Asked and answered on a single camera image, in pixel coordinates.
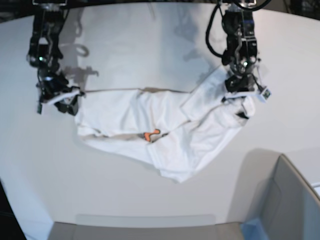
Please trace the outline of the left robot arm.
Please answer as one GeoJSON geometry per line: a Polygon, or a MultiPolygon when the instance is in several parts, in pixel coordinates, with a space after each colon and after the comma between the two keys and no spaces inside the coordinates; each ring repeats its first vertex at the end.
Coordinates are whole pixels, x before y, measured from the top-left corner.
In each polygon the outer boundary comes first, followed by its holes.
{"type": "Polygon", "coordinates": [[[211,54],[221,61],[207,80],[208,92],[216,101],[227,105],[241,120],[255,113],[253,98],[266,102],[271,91],[263,82],[261,58],[253,13],[262,8],[254,0],[219,0],[209,17],[205,44],[211,54]],[[221,27],[226,36],[222,53],[215,50],[210,40],[216,14],[221,16],[221,27]]]}

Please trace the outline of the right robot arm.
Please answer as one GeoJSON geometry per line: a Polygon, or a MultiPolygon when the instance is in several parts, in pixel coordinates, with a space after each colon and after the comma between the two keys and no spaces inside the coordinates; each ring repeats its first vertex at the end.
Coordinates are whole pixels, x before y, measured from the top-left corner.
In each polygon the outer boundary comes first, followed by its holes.
{"type": "Polygon", "coordinates": [[[60,33],[66,23],[67,0],[33,0],[35,8],[32,35],[26,60],[36,69],[38,91],[37,113],[44,106],[55,106],[65,114],[75,116],[79,110],[78,98],[85,93],[70,82],[61,70],[63,54],[59,49],[60,33]]]}

